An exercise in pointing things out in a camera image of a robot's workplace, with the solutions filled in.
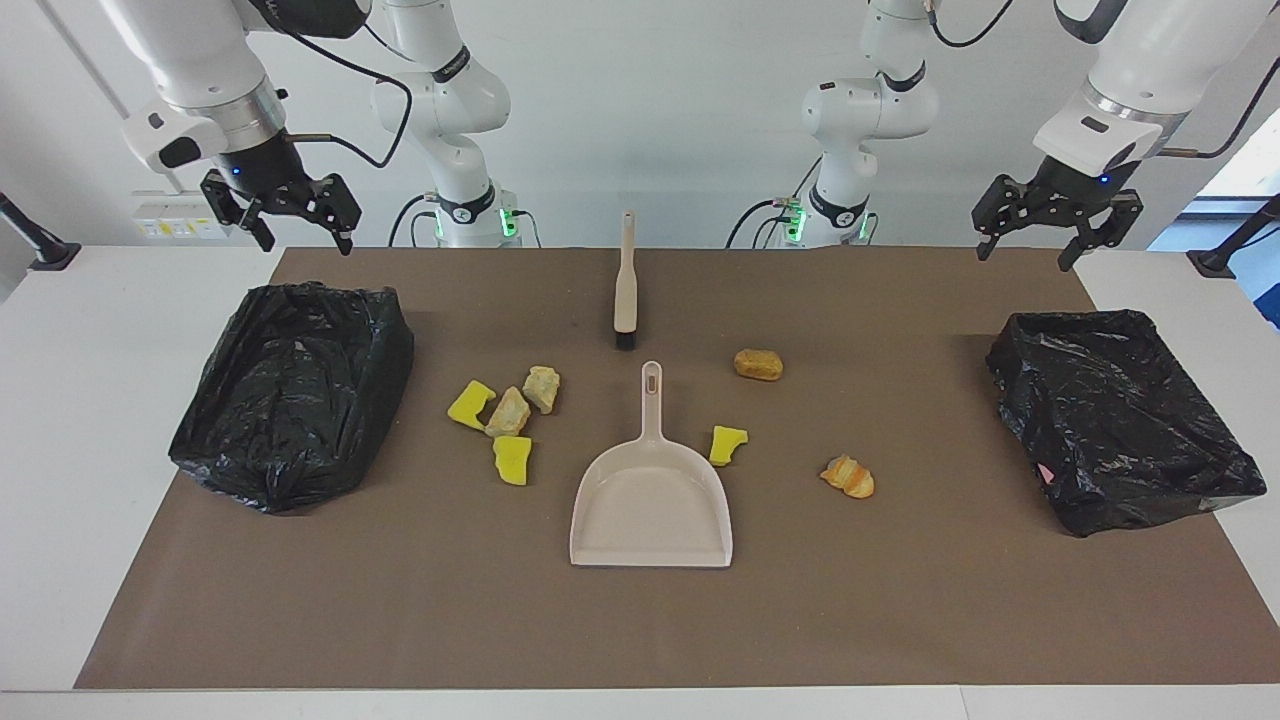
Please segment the food item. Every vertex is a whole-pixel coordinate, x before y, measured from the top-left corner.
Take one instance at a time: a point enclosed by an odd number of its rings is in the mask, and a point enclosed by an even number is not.
[[[449,405],[448,416],[456,423],[462,423],[468,428],[475,428],[477,430],[484,429],[484,424],[480,423],[480,411],[484,410],[486,402],[498,397],[498,393],[489,389],[488,386],[480,380],[471,380],[467,387],[462,389],[462,395]]]
[[[827,480],[828,486],[845,491],[849,497],[863,500],[876,492],[876,479],[872,478],[870,470],[847,455],[828,462],[827,470],[818,477]]]
[[[745,443],[746,430],[716,425],[716,429],[712,432],[712,451],[707,459],[712,461],[712,465],[723,468],[733,460],[733,451],[737,450],[737,446]]]
[[[559,392],[559,373],[556,372],[556,368],[534,365],[529,369],[525,387],[520,391],[538,406],[543,415],[550,415],[556,407],[556,393]]]
[[[493,438],[493,464],[498,468],[502,482],[508,486],[529,483],[529,452],[532,448],[534,441],[526,437]]]
[[[773,382],[782,377],[782,357],[772,350],[740,350],[733,369],[744,378]]]
[[[493,411],[493,416],[489,418],[489,424],[485,425],[484,434],[489,437],[518,436],[520,430],[525,429],[525,423],[529,421],[529,415],[531,414],[529,404],[525,402],[520,391],[515,387],[508,387],[502,393],[502,400],[498,401],[498,407]]]

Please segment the brown mat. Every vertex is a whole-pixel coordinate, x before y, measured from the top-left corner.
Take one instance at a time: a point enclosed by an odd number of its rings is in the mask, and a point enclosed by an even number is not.
[[[1053,260],[641,251],[622,354],[608,251],[289,250],[275,282],[399,290],[417,359],[398,421],[361,488],[298,516],[178,477],[77,687],[1280,682],[1280,628],[1212,516],[1069,537],[996,418],[983,357],[1009,314],[1092,309]],[[744,346],[786,377],[737,378]],[[672,439],[751,433],[721,473],[728,570],[568,564],[579,479],[637,434],[650,357]],[[513,488],[444,409],[532,364],[564,389]],[[818,479],[841,452],[872,500]]]

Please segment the blue object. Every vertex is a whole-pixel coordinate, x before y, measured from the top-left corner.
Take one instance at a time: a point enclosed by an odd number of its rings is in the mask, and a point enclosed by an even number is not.
[[[1271,324],[1280,329],[1280,283],[1276,283],[1271,290],[1262,293],[1253,301],[1262,316],[1271,320]]]

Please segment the trash bag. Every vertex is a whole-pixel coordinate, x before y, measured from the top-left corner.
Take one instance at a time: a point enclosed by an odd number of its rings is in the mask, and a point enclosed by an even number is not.
[[[251,290],[205,364],[169,457],[262,512],[349,492],[390,429],[412,365],[394,290]]]
[[[1267,488],[1134,310],[1015,314],[987,355],[1000,416],[1070,533],[1148,528]]]

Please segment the brush handle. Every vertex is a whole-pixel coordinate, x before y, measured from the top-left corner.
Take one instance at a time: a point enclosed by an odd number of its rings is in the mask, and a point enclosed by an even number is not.
[[[640,368],[640,439],[663,439],[662,365],[654,360]]]
[[[622,254],[618,260],[618,279],[613,290],[613,329],[620,333],[636,332],[636,215],[622,213]]]

